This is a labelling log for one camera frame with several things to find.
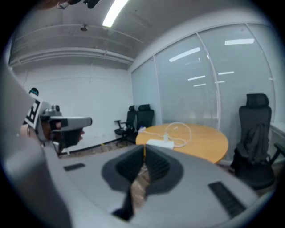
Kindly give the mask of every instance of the glass wall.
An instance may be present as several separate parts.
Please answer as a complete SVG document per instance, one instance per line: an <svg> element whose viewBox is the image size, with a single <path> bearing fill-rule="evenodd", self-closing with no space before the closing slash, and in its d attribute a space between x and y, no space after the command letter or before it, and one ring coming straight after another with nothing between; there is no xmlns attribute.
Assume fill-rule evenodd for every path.
<svg viewBox="0 0 285 228"><path fill-rule="evenodd" d="M196 123L216 128L216 84L207 54L196 35L155 56L163 123Z"/></svg>
<svg viewBox="0 0 285 228"><path fill-rule="evenodd" d="M285 123L285 54L281 42L270 27L250 24L249 28L262 47L270 66L275 90L274 122Z"/></svg>
<svg viewBox="0 0 285 228"><path fill-rule="evenodd" d="M285 55L267 26L213 28L176 42L154 58L133 73L135 104L152 99L161 117L156 123L217 128L229 142L227 160L240 141L239 107L246 104L246 94L266 94L271 121L285 123ZM148 98L147 86L152 89Z"/></svg>
<svg viewBox="0 0 285 228"><path fill-rule="evenodd" d="M220 131L234 151L240 141L239 107L246 94L265 93L274 117L274 89L271 72L255 37L245 25L208 30L200 34L217 73L221 97Z"/></svg>
<svg viewBox="0 0 285 228"><path fill-rule="evenodd" d="M150 104L151 109L155 111L153 125L161 124L159 91L153 58L137 68L131 77L134 105L138 108L140 105Z"/></svg>

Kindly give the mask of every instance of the ceiling beam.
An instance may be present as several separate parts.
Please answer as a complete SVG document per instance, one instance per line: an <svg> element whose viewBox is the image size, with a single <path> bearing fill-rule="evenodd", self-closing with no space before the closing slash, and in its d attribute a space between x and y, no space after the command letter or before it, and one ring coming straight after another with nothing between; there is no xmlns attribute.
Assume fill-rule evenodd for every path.
<svg viewBox="0 0 285 228"><path fill-rule="evenodd" d="M70 34L59 34L56 36L52 36L52 37L43 37L43 38L39 38L39 39L35 39L29 42L26 42L24 44L21 44L19 46L15 46L15 50L12 51L12 54L24 49L25 47L29 46L30 44L34 43L34 42L38 42L38 41L42 41L42 40L46 40L46 39L51 39L51 38L56 38L56 37L85 37L85 38L91 38L91 39L98 39L98 40L105 40L108 42L112 42L112 43L116 43L120 46L124 46L128 49L131 49L132 47L130 47L129 45L123 44L121 42L117 42L108 38L104 38L104 37L94 37L94 36L85 36L85 35L70 35Z"/></svg>
<svg viewBox="0 0 285 228"><path fill-rule="evenodd" d="M25 54L15 59L12 59L10 62L10 66L15 67L29 62L35 62L35 61L41 61L45 59L52 59L59 57L105 58L107 60L113 60L127 65L131 65L134 62L133 58L118 53L110 52L108 50L69 47L69 48L48 49L48 50L36 51L29 54Z"/></svg>
<svg viewBox="0 0 285 228"><path fill-rule="evenodd" d="M80 27L81 27L82 24L57 24L57 25L46 26L46 27L39 28L39 29L36 29L36 30L34 30L34 31L31 31L31 32L29 32L29 33L26 33L26 34L24 34L24 35L22 35L22 36L18 36L18 37L15 39L15 41L18 41L18 40L20 40L20 39L22 39L22 38L24 38L24 37L26 37L26 36L28 36L28 35L31 35L31 34L33 34L33 33L39 32L39 31L43 31L43 30L47 30L47 29L52 29L52 28L69 27L69 26L80 26ZM140 39L138 39L138 38L135 38L135 37L133 37L133 36L131 36L131 35L128 35L128 34L126 34L126 33L123 33L123 32L120 32L120 31L117 31L117 30L114 30L114 29L110 29L110 28L108 28L108 27L101 27L101 26L96 26L96 25L88 25L88 27L89 27L89 28L104 29L104 30L109 30L109 31L115 32L115 33L120 33L120 34L122 34L122 35L124 35L124 36L126 36L126 37L129 37L129 38L131 38L131 39L134 39L134 40L136 40L136 41L138 41L138 42L140 42L140 43L143 44L143 42L142 42Z"/></svg>

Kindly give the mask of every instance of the floor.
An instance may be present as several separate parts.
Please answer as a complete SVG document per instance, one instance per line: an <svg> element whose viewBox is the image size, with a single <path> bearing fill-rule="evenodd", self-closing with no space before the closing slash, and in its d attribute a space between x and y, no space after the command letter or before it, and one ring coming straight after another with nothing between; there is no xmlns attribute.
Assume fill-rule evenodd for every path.
<svg viewBox="0 0 285 228"><path fill-rule="evenodd" d="M77 153L73 153L69 156L68 155L62 155L62 156L60 156L60 158L67 159L67 158L72 158L72 157L91 156L91 155L101 154L101 153L105 153L108 151L113 151L113 150L116 150L119 148L123 148L126 146L133 145L130 142L128 142L128 144L126 142L121 142L121 143L118 143L118 145L116 145L116 143L117 142L108 143L106 145L102 144L96 148L85 150L85 151L80 151ZM226 172L228 172L228 167L226 167L226 166L220 166L220 167L223 168ZM279 164L273 165L273 171L274 171L274 174L276 176L276 181L272 186L270 186L266 189L256 191L256 193L259 196L262 196L263 194L265 194L271 190L274 190L276 188L276 184L278 183L278 179L281 175L283 167L284 167L284 163L279 163ZM146 198L145 189L149 185L149 183L150 183L150 179L149 179L147 167L145 165L143 165L141 171L138 174L138 177L136 178L136 180L133 182L133 184L131 186L131 195L132 195L134 213L137 213L137 211L143 205L145 198Z"/></svg>

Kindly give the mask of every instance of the round table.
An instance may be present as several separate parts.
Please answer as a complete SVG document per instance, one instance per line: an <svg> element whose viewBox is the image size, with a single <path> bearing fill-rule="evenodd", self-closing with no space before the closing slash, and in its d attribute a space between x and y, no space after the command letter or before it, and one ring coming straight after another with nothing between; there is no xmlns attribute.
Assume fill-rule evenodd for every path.
<svg viewBox="0 0 285 228"><path fill-rule="evenodd" d="M164 131L169 124L162 124L148 127L145 131L164 135ZM193 155L205 159L212 163L218 163L227 153L228 140L226 136L217 129L198 125L186 124L192 132L192 140L183 147L174 147L177 152ZM189 130L181 125L174 124L167 130L170 137L181 138L186 141L189 140ZM144 145L149 139L163 140L157 135L150 135L147 133L140 133L136 138L137 145ZM179 145L182 142L175 140L175 144Z"/></svg>

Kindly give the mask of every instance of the mesh office chair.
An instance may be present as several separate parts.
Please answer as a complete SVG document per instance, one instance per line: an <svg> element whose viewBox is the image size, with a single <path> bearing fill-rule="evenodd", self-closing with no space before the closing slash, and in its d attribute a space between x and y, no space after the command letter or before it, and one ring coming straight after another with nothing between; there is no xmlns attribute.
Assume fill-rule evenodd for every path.
<svg viewBox="0 0 285 228"><path fill-rule="evenodd" d="M115 122L117 122L119 127L120 127L120 128L115 130L115 134L122 136L121 140L119 142L117 142L116 145L118 145L118 143L126 141L126 136L134 133L134 131L135 131L134 120L135 120L136 114L137 114L137 112L135 111L134 105L133 105L133 106L129 107L126 122L121 122L121 120L115 120Z"/></svg>
<svg viewBox="0 0 285 228"><path fill-rule="evenodd" d="M268 133L271 119L271 108L269 100L265 94L247 94L246 106L239 109L241 124L241 140L235 149L234 160L231 168L235 170L235 174L253 189L262 189L269 187L275 181L271 164L276 159L276 155L272 160L267 160L269 140ZM245 143L248 133L255 129L256 126L264 126L263 137L259 138L261 144L259 148L255 148L254 153L249 154Z"/></svg>
<svg viewBox="0 0 285 228"><path fill-rule="evenodd" d="M153 117L155 112L151 110L150 105L140 105L137 112L137 131L140 127L150 127L152 126ZM131 143L135 143L138 136L138 132L135 132L127 136L127 140Z"/></svg>

